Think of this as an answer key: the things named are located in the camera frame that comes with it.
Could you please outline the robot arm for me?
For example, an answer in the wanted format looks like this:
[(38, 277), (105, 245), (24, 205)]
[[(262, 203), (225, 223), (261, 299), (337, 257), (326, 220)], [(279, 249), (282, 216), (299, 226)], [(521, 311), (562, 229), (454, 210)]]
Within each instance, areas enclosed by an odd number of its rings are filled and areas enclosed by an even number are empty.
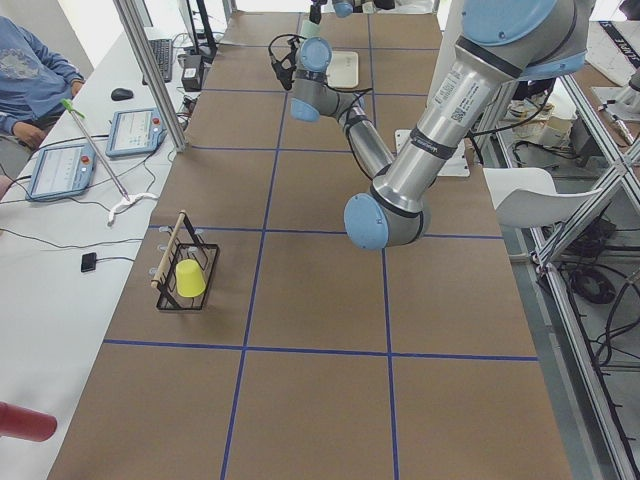
[(430, 223), (423, 195), (505, 83), (573, 73), (585, 62), (591, 1), (466, 1), (456, 18), (455, 59), (397, 154), (384, 144), (358, 96), (330, 88), (330, 44), (301, 42), (290, 113), (315, 122), (336, 120), (371, 179), (347, 202), (344, 226), (358, 247), (406, 245)]
[[(329, 3), (328, 0), (312, 0), (309, 9), (308, 20), (319, 25), (322, 18), (322, 7)], [(345, 18), (353, 13), (363, 13), (365, 8), (376, 10), (393, 10), (396, 7), (395, 0), (332, 0), (334, 13), (339, 18)]]

